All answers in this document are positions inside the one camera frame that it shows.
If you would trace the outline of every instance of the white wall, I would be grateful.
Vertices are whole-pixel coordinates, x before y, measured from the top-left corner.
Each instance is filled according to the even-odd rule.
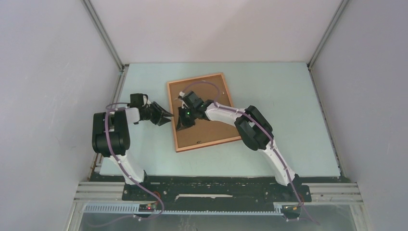
[[[408,1],[354,0],[314,77],[375,230],[407,230]]]
[[[0,230],[63,229],[117,74],[81,1],[0,1]]]
[[[308,62],[340,0],[93,0],[124,63]]]

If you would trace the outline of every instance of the purple tube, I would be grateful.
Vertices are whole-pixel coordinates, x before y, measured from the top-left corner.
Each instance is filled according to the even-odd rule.
[[[109,110],[109,108],[108,107],[110,107],[110,106],[113,106],[113,105],[120,105],[120,104],[129,104],[129,103],[110,103],[110,104],[108,104],[106,107],[105,107],[105,109],[106,110]]]
[[[110,139],[110,137],[109,137],[108,117],[109,117],[109,113],[110,113],[110,112],[121,111],[121,110],[125,110],[125,107],[115,108],[115,109],[108,109],[107,112],[106,112],[106,115],[105,115],[105,134],[106,134],[106,140],[107,140],[107,143],[108,143],[109,152],[111,153],[111,155],[114,157],[114,159],[115,159],[117,162],[119,161],[119,158],[115,155],[115,153],[114,153],[114,151],[113,151],[113,149],[112,149],[111,139]],[[136,180],[134,180],[134,179],[129,175],[129,173],[126,172],[126,170],[123,168],[123,166],[122,166],[122,164],[121,164],[120,162],[118,162],[118,165],[119,165],[120,169],[122,170],[122,172],[125,174],[125,176],[127,176],[133,183],[135,183],[138,187],[140,187],[141,189],[143,189],[145,192],[147,192],[148,194],[154,196],[154,197],[160,202],[160,205],[161,205],[161,207],[162,207],[162,208],[161,208],[161,211],[160,211],[158,214],[155,214],[155,215],[150,216],[150,217],[147,217],[147,218],[141,218],[141,217],[136,216],[136,215],[126,215],[126,216],[117,218],[117,219],[115,219],[115,220],[113,220],[113,221],[110,221],[110,222],[108,222],[108,223],[106,223],[106,224],[98,225],[98,226],[96,226],[96,227],[102,227],[102,226],[110,225],[110,224],[112,224],[112,223],[114,223],[114,222],[116,222],[116,221],[118,221],[118,220],[123,219],[123,218],[136,217],[136,218],[138,218],[139,220],[151,220],[151,219],[155,219],[155,218],[157,218],[159,215],[161,215],[161,214],[164,212],[165,205],[163,204],[163,201],[160,199],[160,197],[158,197],[156,194],[154,194],[153,192],[149,191],[149,190],[146,189],[145,187],[141,186],[141,185],[139,184],[139,182],[137,182]]]
[[[295,186],[293,185],[291,175],[289,174],[289,171],[288,171],[288,169],[287,169],[287,166],[286,166],[286,164],[285,164],[285,162],[284,162],[282,156],[279,155],[279,153],[278,153],[274,148],[272,148],[273,138],[269,135],[269,133],[268,133],[257,121],[255,121],[255,120],[254,120],[251,116],[249,116],[248,114],[246,114],[246,113],[244,113],[244,112],[236,111],[236,110],[233,110],[233,109],[230,109],[230,108],[227,108],[227,107],[223,107],[222,105],[219,105],[219,104],[217,103],[217,99],[218,99],[218,97],[219,97],[220,91],[219,91],[218,86],[215,85],[215,84],[213,84],[213,83],[205,82],[205,81],[193,82],[193,83],[191,83],[190,85],[188,85],[188,86],[183,90],[183,92],[184,92],[185,90],[187,90],[190,86],[192,86],[192,85],[194,85],[194,84],[199,84],[199,83],[207,83],[207,84],[213,85],[215,88],[217,88],[218,95],[217,95],[217,97],[214,99],[214,105],[215,105],[217,108],[220,108],[220,109],[226,110],[226,111],[230,111],[230,112],[239,113],[239,114],[241,114],[241,115],[247,117],[251,122],[253,122],[253,123],[269,138],[269,140],[270,140],[270,142],[271,142],[271,149],[272,149],[273,152],[276,154],[276,156],[278,157],[279,161],[282,163],[282,165],[283,165],[283,167],[284,167],[284,169],[285,169],[285,171],[286,171],[286,174],[288,175],[289,183],[290,183],[290,185],[291,185],[291,187],[292,187],[292,189],[293,189],[293,192],[294,192],[294,194],[295,194],[295,196],[296,196],[297,201],[299,202],[299,205],[303,208],[303,210],[305,211],[305,213],[306,213],[307,216],[309,217],[308,220],[314,222],[314,223],[317,224],[317,225],[320,225],[320,223],[317,222],[315,219],[313,219],[313,217],[309,214],[308,210],[306,209],[306,207],[304,206],[302,200],[300,199],[299,194],[298,194],[298,192],[297,192]]]

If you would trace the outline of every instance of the cable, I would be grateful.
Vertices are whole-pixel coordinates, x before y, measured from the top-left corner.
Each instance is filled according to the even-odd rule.
[[[207,82],[207,81],[205,81],[205,80],[192,82],[191,84],[189,84],[188,86],[186,86],[181,92],[184,93],[184,92],[185,92],[187,89],[189,89],[191,86],[196,85],[196,84],[202,84],[202,83],[212,85],[212,86],[214,86],[214,87],[217,89],[217,96],[214,98],[214,102],[216,102],[216,101],[219,99],[219,97],[220,97],[220,95],[221,95],[221,92],[220,92],[220,90],[219,90],[219,88],[218,88],[217,85],[215,85],[214,83],[211,83],[211,82]]]
[[[123,168],[123,165],[122,165],[122,163],[121,163],[120,160],[119,160],[119,157],[117,157],[117,156],[115,155],[115,153],[114,153],[114,151],[113,151],[113,149],[112,149],[111,139],[110,139],[110,137],[109,137],[109,124],[108,124],[109,114],[110,114],[111,112],[121,111],[121,110],[125,110],[125,108],[122,107],[122,108],[108,109],[107,112],[106,112],[106,115],[105,115],[105,135],[106,135],[106,140],[107,140],[109,152],[110,152],[111,155],[114,157],[114,159],[117,161],[117,163],[118,163],[120,169],[122,170],[122,172],[125,174],[126,177],[128,177],[128,178],[129,178],[133,183],[135,183],[139,188],[141,188],[142,190],[144,190],[144,191],[147,192],[148,194],[154,196],[154,197],[160,202],[160,205],[162,206],[162,210],[161,210],[158,214],[156,214],[156,215],[153,216],[153,217],[148,217],[148,218],[141,218],[141,217],[139,217],[139,220],[151,220],[151,219],[154,219],[154,218],[158,217],[159,215],[161,215],[161,214],[164,212],[165,205],[163,204],[162,199],[160,199],[160,197],[158,197],[156,194],[154,194],[153,192],[149,191],[149,190],[146,189],[145,187],[141,186],[141,185],[139,184],[139,182],[137,182],[135,179],[133,179],[132,176],[131,176],[128,172],[126,172],[126,170]]]
[[[138,218],[139,221],[140,221],[140,220],[151,220],[151,219],[155,219],[155,218],[157,218],[158,216],[160,216],[160,215],[164,212],[164,210],[165,210],[165,205],[164,205],[162,199],[160,199],[160,197],[157,196],[155,193],[149,191],[148,189],[146,189],[145,187],[143,187],[142,185],[140,185],[139,182],[137,182],[135,179],[133,179],[132,176],[123,168],[123,165],[122,165],[122,163],[120,162],[119,157],[117,157],[117,156],[115,155],[114,151],[113,151],[112,144],[111,144],[111,139],[110,139],[110,136],[109,136],[109,123],[108,123],[109,114],[110,114],[111,112],[125,110],[126,108],[125,108],[125,107],[121,107],[121,108],[108,109],[108,107],[109,107],[109,106],[112,106],[112,105],[118,105],[118,104],[127,104],[127,103],[111,103],[111,104],[109,104],[109,105],[106,106],[107,111],[106,111],[106,114],[105,114],[105,135],[106,135],[106,141],[107,141],[107,144],[108,144],[109,152],[110,152],[111,155],[114,157],[114,159],[116,160],[116,162],[118,163],[120,169],[122,170],[122,172],[125,174],[126,177],[128,177],[128,178],[129,178],[133,183],[135,183],[139,188],[141,188],[142,190],[144,190],[145,192],[147,192],[148,194],[154,196],[154,197],[157,199],[157,202],[159,202],[160,205],[161,205],[161,211],[160,211],[158,214],[155,214],[154,216],[149,216],[149,217],[147,217],[147,218],[142,218],[142,217],[139,217],[139,216],[133,214],[133,215],[126,215],[126,216],[119,217],[119,218],[117,218],[117,219],[114,219],[114,220],[112,220],[112,221],[109,221],[109,222],[107,222],[107,223],[105,223],[105,224],[101,224],[101,225],[88,224],[89,226],[94,227],[94,228],[99,228],[99,227],[107,226],[107,225],[110,225],[110,224],[112,224],[112,223],[117,222],[118,220],[121,220],[121,219],[124,219],[124,218],[130,218],[130,217]]]
[[[188,86],[183,90],[183,93],[184,93],[184,91],[185,91],[187,88],[189,88],[190,86],[192,86],[192,85],[194,85],[194,84],[199,84],[199,83],[208,83],[208,84],[213,85],[213,86],[215,86],[215,87],[217,88],[218,95],[217,95],[217,97],[214,99],[214,105],[215,105],[217,108],[223,109],[223,110],[226,110],[226,111],[230,111],[230,112],[234,112],[234,113],[239,113],[239,114],[241,114],[241,115],[247,117],[251,122],[253,122],[253,123],[269,138],[269,140],[270,140],[270,142],[271,142],[271,149],[272,149],[273,152],[276,154],[276,156],[278,157],[279,161],[282,163],[283,168],[284,168],[284,170],[286,171],[286,175],[288,176],[289,183],[290,183],[290,185],[291,185],[291,187],[292,187],[292,189],[293,189],[293,192],[294,192],[294,194],[295,194],[295,196],[296,196],[297,201],[299,202],[299,205],[303,208],[303,210],[305,211],[305,213],[306,213],[307,216],[309,217],[309,220],[310,220],[310,221],[312,221],[313,223],[315,223],[315,224],[317,224],[317,225],[320,225],[319,222],[317,222],[315,219],[313,219],[313,217],[309,214],[308,210],[306,209],[306,207],[305,207],[304,204],[302,203],[302,200],[300,199],[300,197],[299,197],[299,195],[298,195],[298,192],[297,192],[297,190],[296,190],[296,188],[295,188],[295,186],[294,186],[294,184],[293,184],[291,175],[290,175],[290,173],[289,173],[288,167],[287,167],[286,164],[285,164],[285,161],[283,160],[282,156],[278,153],[278,151],[277,151],[275,148],[273,148],[273,146],[272,146],[272,144],[273,144],[273,138],[269,135],[269,133],[268,133],[256,120],[254,120],[254,119],[253,119],[250,115],[248,115],[247,113],[241,112],[241,111],[236,111],[236,110],[234,110],[234,109],[226,108],[226,107],[223,107],[222,105],[219,105],[219,104],[217,103],[217,99],[218,99],[218,97],[219,97],[220,91],[219,91],[218,86],[215,85],[215,84],[213,84],[213,83],[206,82],[206,81],[203,81],[203,82],[201,82],[201,81],[193,82],[193,83],[191,83],[190,85],[188,85]]]
[[[110,108],[108,108],[108,107],[111,107],[111,106],[113,106],[113,105],[120,105],[120,104],[129,104],[129,103],[110,103],[110,104],[108,104],[105,108],[107,109],[107,110],[109,110]]]
[[[282,215],[281,217],[283,218],[283,219],[285,219],[286,220],[286,222],[289,222],[289,221],[300,221],[300,220],[308,220],[308,221],[312,221],[310,218],[300,218],[300,216],[302,215],[302,210],[300,210],[300,213],[299,213],[299,216],[297,217],[297,218],[291,218],[291,219],[289,219],[286,215]]]

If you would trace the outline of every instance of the metal frame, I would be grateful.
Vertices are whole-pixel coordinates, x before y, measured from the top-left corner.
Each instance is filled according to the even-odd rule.
[[[305,183],[310,187],[312,202],[305,205],[350,205],[357,231],[368,231],[365,223],[363,200],[356,183]],[[114,213],[132,214],[137,211],[139,204],[153,203],[153,201],[122,201],[123,182],[81,182],[76,191],[70,211],[66,231],[79,230],[84,213]],[[184,215],[282,215],[281,208],[296,203],[274,202],[275,211],[271,212],[216,212],[216,211],[164,211],[164,214]]]
[[[346,6],[350,0],[342,0],[336,13],[334,14],[328,28],[326,29],[324,36],[320,40],[313,56],[311,57],[308,68],[310,71],[310,77],[312,79],[313,86],[316,91],[316,96],[320,103],[322,114],[325,120],[326,127],[331,139],[333,149],[338,158],[339,168],[342,175],[345,176],[345,172],[342,169],[342,162],[337,155],[334,141],[332,139],[332,134],[330,132],[329,126],[326,121],[326,116],[319,98],[319,94],[316,89],[316,84],[313,79],[311,69],[315,64],[322,48],[324,47],[328,37],[332,33],[334,27],[336,26],[339,18],[344,13]],[[118,78],[116,83],[115,91],[112,96],[112,103],[116,103],[119,100],[120,93],[123,88],[124,80],[128,71],[128,67],[124,66],[121,62],[111,40],[109,39],[96,11],[90,0],[82,0],[85,8],[89,12],[91,19],[93,20],[102,40],[106,44],[109,52],[113,56],[116,64],[118,65],[120,71],[122,71],[121,76]],[[102,156],[100,154],[95,155],[94,165],[91,168],[91,174],[93,172],[99,172],[102,165]],[[363,200],[361,198],[360,191],[356,183],[304,183],[310,187],[310,192],[312,196],[312,202],[305,203],[306,205],[350,205],[350,209],[353,215],[353,219],[356,225],[357,231],[370,231],[372,228],[369,226],[369,219],[367,212],[365,210]],[[80,182],[78,185],[77,192],[69,213],[69,218],[66,223],[66,231],[77,231],[79,230],[82,216],[86,212],[109,212],[109,213],[124,213],[123,211],[117,211],[118,207],[128,207],[130,211],[134,211],[140,203],[149,203],[146,201],[122,201],[122,193],[124,190],[123,182]],[[276,213],[253,213],[253,215],[280,215],[279,208],[283,205],[290,205],[288,202],[274,202]],[[167,214],[183,214],[180,211],[166,211]],[[188,214],[194,214],[194,211],[189,211]]]
[[[312,57],[310,58],[309,63],[307,66],[309,69],[315,64],[318,56],[320,55],[321,50],[323,49],[324,45],[326,44],[327,39],[329,36],[332,34],[334,27],[337,25],[337,22],[339,21],[340,17],[343,15],[346,6],[350,0],[342,0],[339,7],[337,8],[336,12],[333,15],[333,18],[331,19],[329,26],[327,27],[326,31],[323,34],[323,37],[321,38],[318,46],[315,49],[315,52],[313,53]]]
[[[112,55],[113,59],[115,60],[117,67],[119,68],[120,71],[122,71],[124,65],[122,61],[120,60],[119,55],[117,54],[116,49],[111,39],[109,38],[108,33],[103,27],[102,22],[98,14],[96,13],[95,8],[93,7],[91,1],[82,0],[82,3],[84,4],[85,9],[88,11],[89,16],[91,17],[91,20],[96,27],[96,30],[98,31],[99,35],[102,38],[102,41],[105,43],[106,47],[108,48],[109,53]]]

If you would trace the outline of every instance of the glass panel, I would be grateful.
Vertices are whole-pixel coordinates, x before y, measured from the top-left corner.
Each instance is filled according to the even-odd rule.
[[[109,225],[93,228],[123,214],[85,213],[81,231],[355,231],[350,207],[347,205],[308,205],[310,214],[321,223],[311,221],[292,221],[280,216],[250,215],[161,215],[154,220],[138,221],[124,218]]]

